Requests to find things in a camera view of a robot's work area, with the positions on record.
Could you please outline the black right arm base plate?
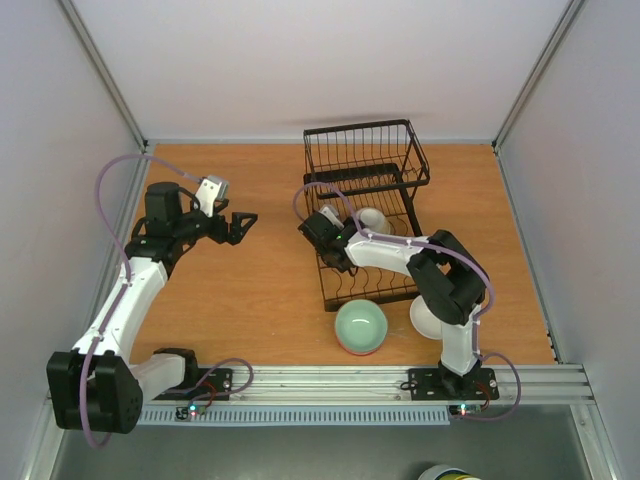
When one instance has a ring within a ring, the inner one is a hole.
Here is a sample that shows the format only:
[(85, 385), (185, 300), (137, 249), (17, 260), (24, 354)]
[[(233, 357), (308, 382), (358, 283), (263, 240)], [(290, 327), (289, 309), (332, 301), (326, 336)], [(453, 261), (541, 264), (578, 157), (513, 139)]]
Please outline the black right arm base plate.
[(493, 369), (479, 367), (465, 376), (441, 368), (411, 368), (400, 389), (416, 401), (484, 401), (500, 398)]

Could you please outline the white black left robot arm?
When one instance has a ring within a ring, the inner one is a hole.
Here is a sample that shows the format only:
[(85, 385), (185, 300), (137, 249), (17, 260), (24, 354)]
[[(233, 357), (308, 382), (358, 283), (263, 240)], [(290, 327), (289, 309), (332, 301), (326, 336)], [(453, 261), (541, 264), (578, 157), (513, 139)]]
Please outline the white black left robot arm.
[(196, 192), (175, 182), (151, 184), (144, 215), (124, 248), (120, 273), (86, 333), (71, 350), (55, 352), (46, 365), (58, 427), (126, 434), (145, 403), (163, 395), (189, 398), (207, 375), (190, 349), (164, 347), (144, 363), (130, 363), (133, 344), (147, 313), (178, 261), (201, 239), (237, 245), (258, 217), (223, 210), (228, 183), (202, 179)]

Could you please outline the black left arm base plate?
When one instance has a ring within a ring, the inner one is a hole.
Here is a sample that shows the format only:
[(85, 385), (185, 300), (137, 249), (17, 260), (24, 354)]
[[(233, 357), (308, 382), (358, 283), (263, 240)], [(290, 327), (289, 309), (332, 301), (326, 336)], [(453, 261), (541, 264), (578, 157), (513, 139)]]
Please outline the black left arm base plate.
[(187, 401), (200, 395), (204, 395), (205, 399), (209, 399), (213, 392), (217, 392), (216, 400), (227, 401), (232, 387), (233, 370), (229, 367), (217, 368), (198, 387), (189, 392), (162, 393), (155, 397), (154, 401)]

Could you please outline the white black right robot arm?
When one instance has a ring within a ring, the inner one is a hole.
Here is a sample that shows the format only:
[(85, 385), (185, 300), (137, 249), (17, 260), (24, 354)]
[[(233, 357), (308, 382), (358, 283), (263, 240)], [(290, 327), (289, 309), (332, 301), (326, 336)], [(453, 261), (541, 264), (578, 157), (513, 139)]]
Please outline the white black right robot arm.
[(381, 234), (349, 218), (316, 211), (298, 226), (325, 265), (341, 272), (373, 267), (410, 277), (440, 327), (439, 384), (453, 398), (473, 389), (482, 365), (477, 330), (492, 306), (488, 275), (448, 231), (430, 237)]

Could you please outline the sun pattern ceramic bowl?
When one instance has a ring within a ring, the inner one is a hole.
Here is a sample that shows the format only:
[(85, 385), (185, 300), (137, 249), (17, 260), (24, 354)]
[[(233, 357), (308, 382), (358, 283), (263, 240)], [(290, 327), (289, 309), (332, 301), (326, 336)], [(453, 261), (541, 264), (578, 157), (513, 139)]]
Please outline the sun pattern ceramic bowl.
[(392, 228), (387, 217), (378, 209), (367, 207), (356, 212), (358, 220), (369, 230), (380, 234), (391, 234)]

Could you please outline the black wire dish rack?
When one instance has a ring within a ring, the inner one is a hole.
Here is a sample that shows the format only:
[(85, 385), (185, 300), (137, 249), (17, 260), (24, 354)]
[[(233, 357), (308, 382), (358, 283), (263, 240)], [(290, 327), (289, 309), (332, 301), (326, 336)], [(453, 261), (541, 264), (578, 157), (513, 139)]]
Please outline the black wire dish rack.
[[(429, 163), (408, 119), (378, 120), (303, 131), (305, 184), (309, 212), (333, 205), (343, 218), (349, 214), (332, 188), (339, 189), (356, 211), (380, 210), (392, 235), (422, 234), (414, 208), (417, 190), (430, 181)], [(378, 268), (352, 268), (340, 273), (317, 259), (324, 309), (336, 312), (348, 301), (367, 299), (378, 304), (412, 300), (418, 290), (407, 276)]]

